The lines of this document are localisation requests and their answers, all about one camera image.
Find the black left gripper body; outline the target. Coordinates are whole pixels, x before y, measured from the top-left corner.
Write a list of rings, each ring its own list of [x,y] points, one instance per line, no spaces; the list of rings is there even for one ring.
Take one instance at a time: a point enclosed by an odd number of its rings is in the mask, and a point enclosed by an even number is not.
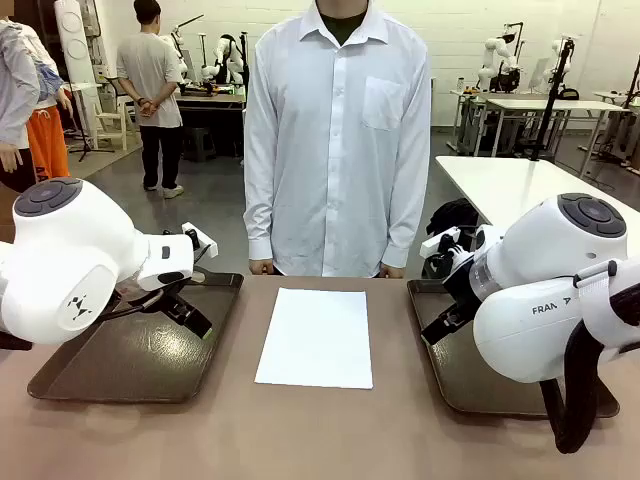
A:
[[[161,289],[151,292],[144,302],[145,309],[163,309],[163,305],[167,302],[177,301],[180,292],[186,286],[200,286],[200,283],[193,279],[185,279],[170,285],[165,285]]]

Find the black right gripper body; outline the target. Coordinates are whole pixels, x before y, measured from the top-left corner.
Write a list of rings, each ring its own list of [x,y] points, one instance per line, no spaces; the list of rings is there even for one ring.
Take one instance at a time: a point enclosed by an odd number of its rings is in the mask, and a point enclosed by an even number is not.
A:
[[[481,305],[471,286],[470,272],[474,266],[474,255],[468,254],[465,259],[457,257],[449,274],[449,294],[459,311],[477,311]]]

